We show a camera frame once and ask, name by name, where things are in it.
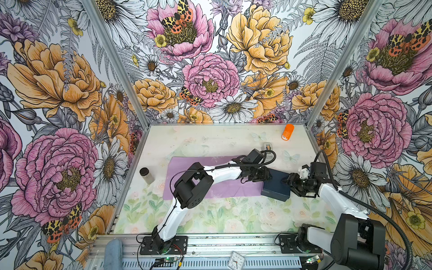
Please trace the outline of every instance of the purple mat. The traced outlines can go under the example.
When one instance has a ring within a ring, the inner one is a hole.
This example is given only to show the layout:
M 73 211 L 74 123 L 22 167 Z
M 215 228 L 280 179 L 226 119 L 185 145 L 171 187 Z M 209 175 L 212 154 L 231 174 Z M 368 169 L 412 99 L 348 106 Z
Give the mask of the purple mat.
M 171 178 L 178 172 L 187 170 L 193 163 L 200 162 L 203 166 L 213 166 L 229 162 L 231 159 L 237 156 L 217 156 L 217 157 L 178 157 L 175 156 L 171 159 L 168 164 L 168 170 L 166 173 L 165 189 L 163 191 L 164 200 L 172 200 L 172 193 L 169 190 L 169 182 Z M 171 187 L 174 191 L 175 182 L 181 177 L 182 174 L 176 175 L 172 179 Z M 226 180 L 217 184 L 214 184 L 205 199 L 211 198 L 228 198 L 228 197 L 251 197 L 261 196 L 261 189 L 263 187 L 262 182 L 246 182 L 240 183 L 240 179 Z

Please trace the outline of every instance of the white clock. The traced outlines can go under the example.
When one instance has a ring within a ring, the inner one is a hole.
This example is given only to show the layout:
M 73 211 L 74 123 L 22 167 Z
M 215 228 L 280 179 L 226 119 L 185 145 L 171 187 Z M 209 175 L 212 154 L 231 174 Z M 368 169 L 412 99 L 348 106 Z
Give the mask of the white clock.
M 228 267 L 232 270 L 241 270 L 245 264 L 245 258 L 237 252 L 233 252 L 228 261 Z

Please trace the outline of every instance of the square clock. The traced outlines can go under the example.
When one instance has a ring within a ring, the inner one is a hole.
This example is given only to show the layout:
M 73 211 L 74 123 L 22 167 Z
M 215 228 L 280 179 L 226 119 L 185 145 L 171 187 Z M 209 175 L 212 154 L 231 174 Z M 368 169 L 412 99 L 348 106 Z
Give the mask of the square clock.
M 228 267 L 232 270 L 241 270 L 245 264 L 245 258 L 237 252 L 233 252 L 228 261 Z

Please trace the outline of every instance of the orange bottle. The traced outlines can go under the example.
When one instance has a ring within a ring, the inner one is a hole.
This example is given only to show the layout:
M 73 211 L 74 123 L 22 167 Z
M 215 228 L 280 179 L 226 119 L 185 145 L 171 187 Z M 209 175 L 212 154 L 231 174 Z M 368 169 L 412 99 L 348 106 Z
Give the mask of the orange bottle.
M 288 141 L 294 131 L 294 125 L 288 124 L 285 126 L 285 130 L 282 133 L 282 139 Z

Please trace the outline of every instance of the table surface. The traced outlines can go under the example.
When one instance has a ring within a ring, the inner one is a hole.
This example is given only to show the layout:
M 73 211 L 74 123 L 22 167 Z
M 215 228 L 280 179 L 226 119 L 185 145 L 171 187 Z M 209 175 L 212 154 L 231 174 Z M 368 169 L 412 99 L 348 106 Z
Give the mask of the table surface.
M 162 194 L 173 156 L 247 155 L 270 142 L 276 160 L 269 168 L 290 173 L 310 164 L 315 152 L 305 127 L 296 125 L 289 141 L 281 139 L 284 128 L 285 125 L 152 126 L 114 233 L 151 232 L 162 221 L 171 204 L 163 200 Z M 152 184 L 147 185 L 140 176 L 142 167 L 147 167 L 155 178 Z M 292 232 L 303 223 L 335 229 L 337 220 L 320 198 L 291 195 L 286 202 L 265 196 L 204 199 L 189 210 L 177 233 Z

